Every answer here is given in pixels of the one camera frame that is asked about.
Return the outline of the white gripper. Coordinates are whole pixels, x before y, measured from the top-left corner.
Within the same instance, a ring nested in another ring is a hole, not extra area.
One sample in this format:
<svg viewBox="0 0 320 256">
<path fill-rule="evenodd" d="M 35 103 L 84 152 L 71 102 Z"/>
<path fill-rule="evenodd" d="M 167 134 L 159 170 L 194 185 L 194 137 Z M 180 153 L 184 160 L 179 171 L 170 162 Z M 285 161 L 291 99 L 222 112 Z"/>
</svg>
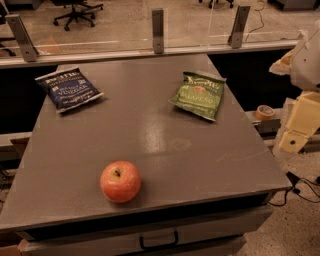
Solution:
<svg viewBox="0 0 320 256">
<path fill-rule="evenodd" d="M 295 48 L 274 62 L 269 71 L 289 75 L 301 90 L 320 90 L 320 20 L 303 34 Z M 298 153 L 320 128 L 320 93 L 303 92 L 293 104 L 279 148 Z"/>
</svg>

